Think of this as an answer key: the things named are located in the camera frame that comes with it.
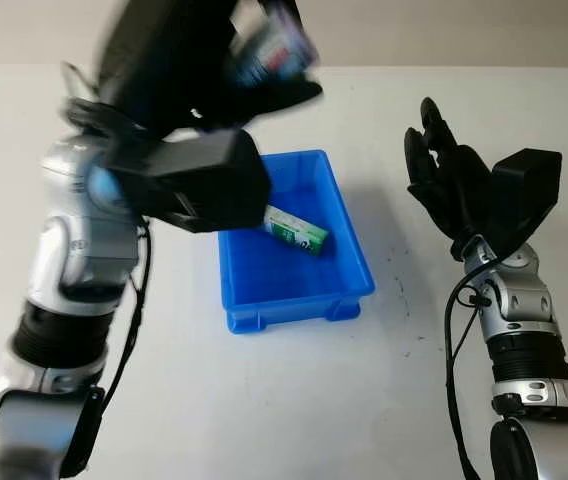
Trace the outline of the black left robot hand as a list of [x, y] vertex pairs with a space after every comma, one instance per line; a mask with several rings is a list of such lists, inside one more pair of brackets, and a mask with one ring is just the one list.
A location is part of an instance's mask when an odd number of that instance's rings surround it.
[[230, 78], [233, 1], [130, 1], [99, 62], [98, 98], [163, 138], [240, 128], [323, 92], [304, 73], [239, 86]]

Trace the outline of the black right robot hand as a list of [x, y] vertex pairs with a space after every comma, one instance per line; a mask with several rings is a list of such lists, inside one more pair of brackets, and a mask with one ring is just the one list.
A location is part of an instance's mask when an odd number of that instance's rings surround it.
[[453, 241], [459, 259], [486, 226], [491, 172], [473, 148], [457, 142], [434, 100], [422, 100], [420, 115], [423, 130], [410, 127], [404, 136], [408, 191]]

